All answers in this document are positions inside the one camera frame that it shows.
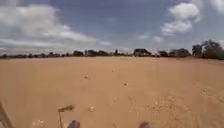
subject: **sandy ground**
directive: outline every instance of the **sandy ground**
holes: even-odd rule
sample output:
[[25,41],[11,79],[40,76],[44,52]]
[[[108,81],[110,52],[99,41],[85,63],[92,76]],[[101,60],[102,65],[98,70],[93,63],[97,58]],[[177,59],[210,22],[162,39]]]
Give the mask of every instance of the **sandy ground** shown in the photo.
[[0,61],[0,99],[15,128],[224,128],[224,63],[166,58]]

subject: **treeline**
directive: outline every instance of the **treeline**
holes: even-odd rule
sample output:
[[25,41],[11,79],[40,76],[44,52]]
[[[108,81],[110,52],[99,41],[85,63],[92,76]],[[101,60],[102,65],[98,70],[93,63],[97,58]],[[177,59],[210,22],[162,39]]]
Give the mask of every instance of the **treeline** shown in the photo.
[[136,57],[189,57],[193,56],[196,58],[205,58],[205,59],[218,59],[224,60],[224,50],[221,45],[215,41],[207,40],[201,44],[196,44],[192,46],[192,54],[187,49],[172,49],[170,51],[161,50],[156,54],[152,54],[150,51],[145,48],[138,48],[133,51],[133,53],[120,53],[116,49],[114,52],[107,52],[103,50],[85,50],[74,51],[73,53],[53,53],[48,54],[17,54],[17,55],[0,55],[0,59],[13,59],[13,58],[57,58],[57,57],[95,57],[95,56],[136,56]]

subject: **white cloud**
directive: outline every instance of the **white cloud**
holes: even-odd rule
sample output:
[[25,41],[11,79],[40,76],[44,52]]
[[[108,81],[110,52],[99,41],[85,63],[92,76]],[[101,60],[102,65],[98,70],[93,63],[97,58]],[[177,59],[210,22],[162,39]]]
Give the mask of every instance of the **white cloud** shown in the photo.
[[137,36],[137,38],[139,39],[139,40],[146,40],[146,39],[148,39],[150,37],[150,33],[143,33],[143,34],[141,34],[141,35],[139,35],[139,36]]
[[189,2],[193,3],[198,8],[203,8],[203,6],[204,6],[204,1],[203,0],[189,0]]
[[224,40],[220,40],[219,43],[224,48]]
[[2,45],[13,45],[19,47],[64,47],[62,44],[56,44],[52,42],[40,42],[40,41],[22,41],[22,40],[11,40],[1,39]]
[[224,14],[224,0],[210,0],[210,2],[219,13]]
[[177,20],[188,20],[199,16],[199,9],[192,3],[180,3],[169,9],[169,13]]
[[173,36],[176,33],[185,33],[192,29],[190,21],[174,21],[171,23],[164,23],[161,28],[164,36]]
[[53,47],[59,41],[61,45],[69,42],[67,47],[105,44],[63,24],[56,15],[58,11],[49,5],[0,6],[0,43],[30,47]]
[[112,42],[102,41],[102,42],[100,42],[100,45],[103,45],[103,46],[110,46],[110,45],[112,45]]
[[193,3],[180,3],[168,11],[174,17],[174,21],[163,24],[161,32],[164,36],[189,32],[193,28],[193,23],[201,20],[200,10]]
[[158,42],[158,43],[164,41],[164,39],[163,39],[162,37],[160,37],[160,36],[154,36],[154,37],[153,37],[153,40],[154,40],[155,42]]

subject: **pole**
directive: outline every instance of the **pole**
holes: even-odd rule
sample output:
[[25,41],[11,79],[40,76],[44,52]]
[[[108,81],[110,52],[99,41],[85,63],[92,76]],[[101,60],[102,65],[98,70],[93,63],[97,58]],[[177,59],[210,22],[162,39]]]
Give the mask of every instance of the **pole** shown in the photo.
[[61,113],[60,112],[58,112],[58,116],[59,116],[60,128],[63,128],[63,124],[62,124],[62,120],[61,120]]
[[13,128],[12,123],[10,122],[1,103],[0,103],[0,122],[2,122],[5,128]]

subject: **blue sky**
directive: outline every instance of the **blue sky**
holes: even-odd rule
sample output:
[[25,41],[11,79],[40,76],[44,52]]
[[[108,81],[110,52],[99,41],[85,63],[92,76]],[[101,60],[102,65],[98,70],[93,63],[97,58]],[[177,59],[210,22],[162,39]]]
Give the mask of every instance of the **blue sky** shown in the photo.
[[0,0],[0,53],[224,46],[224,0]]

